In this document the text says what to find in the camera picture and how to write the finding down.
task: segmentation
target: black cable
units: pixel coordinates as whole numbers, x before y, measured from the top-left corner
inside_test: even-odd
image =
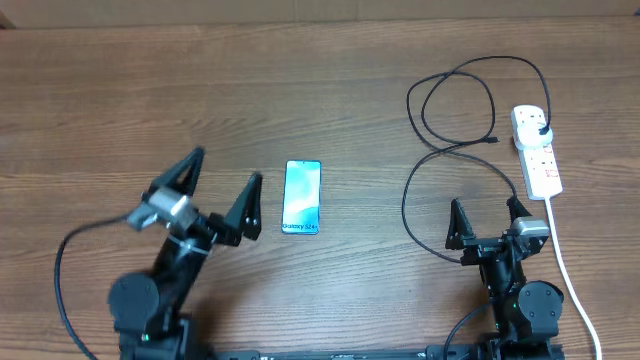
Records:
[[[467,160],[479,162],[482,165],[490,168],[495,173],[500,175],[500,177],[502,177],[502,179],[507,183],[507,185],[509,185],[509,188],[511,188],[511,192],[513,193],[513,195],[517,196],[516,187],[513,184],[513,181],[511,181],[511,179],[509,179],[509,177],[505,173],[500,171],[500,169],[495,167],[493,164],[489,163],[486,160],[483,160],[481,158],[473,156],[473,155],[463,154],[463,153],[459,153],[457,151],[453,151],[453,150],[458,150],[458,149],[461,149],[463,147],[470,146],[470,145],[475,145],[475,144],[480,144],[480,143],[493,144],[493,143],[498,142],[498,138],[497,137],[492,137],[491,136],[491,133],[493,132],[493,128],[495,127],[495,124],[496,124],[496,108],[495,108],[495,103],[493,101],[493,95],[491,93],[491,90],[489,90],[489,86],[484,82],[484,80],[480,79],[476,75],[473,75],[471,73],[467,73],[467,72],[464,72],[464,71],[459,71],[459,69],[462,68],[465,65],[468,65],[468,64],[476,62],[476,61],[488,60],[488,59],[519,60],[519,61],[525,62],[526,64],[531,66],[536,71],[536,73],[538,74],[538,77],[540,78],[540,82],[542,83],[542,87],[544,89],[545,97],[547,99],[547,124],[545,125],[544,128],[540,129],[540,133],[541,134],[545,134],[548,131],[549,126],[551,125],[551,97],[549,95],[549,88],[547,86],[546,80],[544,79],[544,76],[542,75],[542,73],[540,72],[538,67],[536,67],[531,61],[529,61],[527,59],[524,59],[524,58],[520,58],[520,57],[517,57],[517,56],[498,55],[498,56],[485,56],[485,57],[480,57],[480,58],[476,58],[476,59],[471,59],[469,61],[466,61],[466,62],[456,66],[451,71],[442,72],[442,73],[439,73],[439,74],[431,75],[431,76],[426,77],[426,78],[424,78],[422,80],[419,80],[418,82],[413,84],[409,88],[409,90],[407,91],[407,114],[409,116],[409,121],[411,122],[411,127],[413,128],[413,131],[416,133],[418,138],[420,138],[420,140],[427,147],[432,149],[433,152],[427,154],[425,157],[420,159],[420,161],[418,161],[418,163],[411,170],[409,178],[407,179],[407,182],[406,182],[405,188],[404,188],[404,193],[402,195],[402,206],[401,206],[402,222],[403,222],[404,228],[407,231],[407,233],[409,234],[409,236],[413,239],[413,241],[415,241],[418,245],[420,245],[420,247],[422,247],[423,249],[429,251],[430,253],[438,256],[441,259],[444,259],[444,260],[447,260],[447,261],[451,261],[451,262],[454,262],[454,263],[460,263],[460,260],[451,258],[449,256],[446,256],[444,254],[441,254],[441,253],[431,249],[429,246],[425,245],[422,241],[418,240],[418,238],[413,234],[413,232],[409,228],[409,224],[407,223],[407,219],[406,219],[406,209],[405,209],[405,207],[406,207],[406,203],[407,203],[407,194],[408,194],[408,191],[409,191],[409,185],[411,184],[411,180],[413,179],[413,176],[415,175],[416,171],[418,171],[418,169],[422,165],[424,165],[427,161],[433,159],[434,157],[440,156],[442,154],[447,154],[447,155],[454,155],[454,156],[458,156],[458,157],[461,157],[461,158],[464,158],[464,159],[467,159]],[[447,80],[452,75],[470,77],[470,78],[478,81],[484,87],[485,91],[487,92],[487,96],[489,97],[489,103],[491,104],[491,124],[489,126],[489,130],[487,130],[487,132],[483,136],[478,138],[478,139],[468,140],[468,141],[458,141],[458,140],[449,139],[449,138],[446,138],[446,137],[436,133],[429,126],[429,124],[427,122],[427,119],[426,119],[426,116],[425,116],[425,110],[426,110],[426,107],[427,107],[427,103],[429,102],[429,99],[431,98],[431,95],[438,88],[438,86],[440,86],[440,84],[442,84],[445,80]],[[447,143],[451,144],[450,146],[445,147],[445,148],[439,148],[439,147],[435,146],[433,143],[429,142],[429,140],[427,140],[420,133],[420,131],[418,130],[418,127],[416,126],[416,123],[415,123],[415,121],[413,119],[413,116],[411,114],[411,102],[410,102],[411,92],[417,86],[419,86],[419,85],[421,85],[421,84],[423,84],[423,83],[425,83],[427,81],[430,81],[430,80],[433,80],[433,79],[437,79],[437,78],[440,78],[440,79],[433,86],[433,88],[431,88],[431,90],[429,91],[429,94],[427,95],[427,97],[425,98],[424,102],[422,103],[422,108],[421,108],[421,111],[420,111],[420,118],[422,119],[422,123],[423,123],[424,127],[427,129],[427,131],[431,135],[433,135],[434,137],[436,137],[436,138],[438,138],[438,139],[440,139],[440,140],[442,140],[444,142],[447,142]]]
[[[76,343],[76,345],[78,345],[82,353],[85,354],[91,360],[97,360],[97,358],[95,357],[95,355],[91,353],[91,351],[89,351],[89,349],[87,349],[85,344],[82,342],[82,340],[80,340],[76,332],[73,330],[73,326],[71,326],[71,322],[67,317],[67,312],[64,308],[64,303],[62,302],[62,291],[60,289],[60,265],[62,263],[62,253],[64,252],[64,248],[67,246],[69,241],[74,236],[91,229],[113,225],[115,223],[126,220],[127,217],[129,217],[128,213],[124,215],[120,215],[118,217],[111,218],[111,219],[100,220],[93,223],[85,224],[76,228],[75,230],[71,231],[69,234],[67,234],[67,236],[64,237],[64,240],[62,240],[62,243],[60,243],[60,248],[58,248],[58,254],[56,255],[56,264],[53,269],[53,286],[56,291],[56,301],[58,302],[58,311],[60,312],[60,317],[62,318],[62,322],[64,323],[64,326],[67,328],[67,331],[69,332],[69,335],[71,335],[71,338],[73,339],[73,341]]]
[[[478,315],[479,313],[485,311],[490,305],[491,305],[491,303],[478,306],[477,308],[473,309],[472,312],[468,313],[465,317],[463,317],[462,320],[460,320],[456,324],[456,326],[453,327],[453,329],[449,333],[449,336],[447,337],[447,341],[444,342],[444,346],[442,347],[442,360],[447,360],[447,356],[449,355],[449,346],[451,345],[451,341],[453,340],[453,337],[456,335],[458,330],[460,330],[462,325],[464,325],[464,323],[469,321],[469,319],[471,319],[472,317],[474,317],[474,316]]]

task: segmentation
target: wall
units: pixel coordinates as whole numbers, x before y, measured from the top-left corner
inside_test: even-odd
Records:
[[[18,28],[632,15],[639,0],[0,0]]]

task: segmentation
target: phone wallpaper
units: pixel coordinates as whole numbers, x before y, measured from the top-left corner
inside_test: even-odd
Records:
[[[318,232],[320,167],[317,161],[287,162],[282,231],[297,234]]]

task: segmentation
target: electrical outlet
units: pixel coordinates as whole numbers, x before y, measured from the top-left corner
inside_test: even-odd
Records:
[[[547,125],[544,111],[534,105],[519,105],[511,111],[513,125],[513,140],[518,150],[538,148],[550,145],[553,140],[553,130],[542,135],[540,129]]]
[[[558,164],[551,145],[519,150],[522,174],[531,200],[544,200],[562,192]]]

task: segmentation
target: wood grain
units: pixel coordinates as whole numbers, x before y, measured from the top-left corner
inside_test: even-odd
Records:
[[[442,262],[404,231],[404,182],[427,152],[404,98],[417,79],[489,54],[526,57],[549,81],[565,261],[605,357],[637,358],[638,25],[564,18],[0,32],[0,358],[82,358],[55,305],[60,240],[131,209],[197,144],[208,150],[195,196],[204,211],[225,212],[252,171],[265,175],[260,240],[218,249],[187,301],[204,340],[264,352],[442,343],[486,295],[476,269]],[[525,194],[508,115],[516,104],[543,104],[535,73],[509,61],[468,70],[494,92],[502,140],[468,151]],[[426,91],[416,91],[415,111]],[[442,87],[428,113],[437,131],[460,139],[489,125],[482,88],[461,79]],[[279,231],[292,158],[323,162],[317,236]],[[477,234],[496,235],[508,226],[508,195],[491,172],[440,158],[415,177],[409,222],[442,249],[449,201],[460,196]],[[545,216],[540,203],[526,205]],[[83,235],[65,253],[67,308],[100,358],[118,358],[105,303],[111,283],[150,266],[163,239],[159,228],[118,226]],[[551,247],[525,270],[564,289]],[[570,301],[560,327],[568,358],[589,358]],[[457,341],[491,330],[487,314]]]

